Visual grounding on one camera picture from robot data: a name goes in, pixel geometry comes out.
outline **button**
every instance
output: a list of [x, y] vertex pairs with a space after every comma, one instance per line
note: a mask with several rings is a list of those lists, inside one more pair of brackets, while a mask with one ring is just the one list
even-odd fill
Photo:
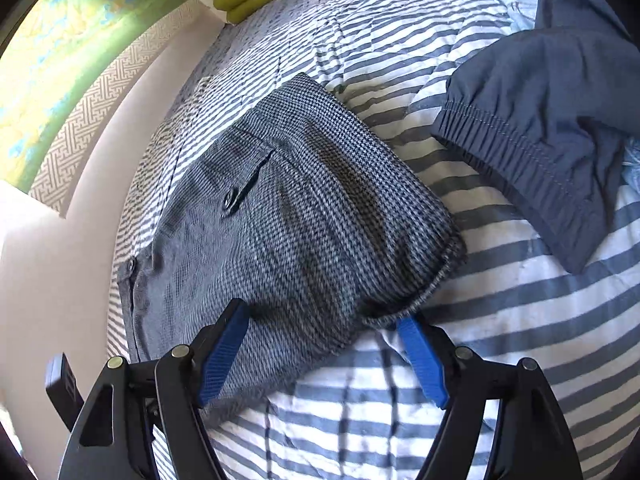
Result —
[[229, 209], [233, 203], [236, 195], [238, 194], [238, 190], [235, 187], [232, 187], [229, 191], [226, 192], [225, 201], [222, 203], [223, 209]]

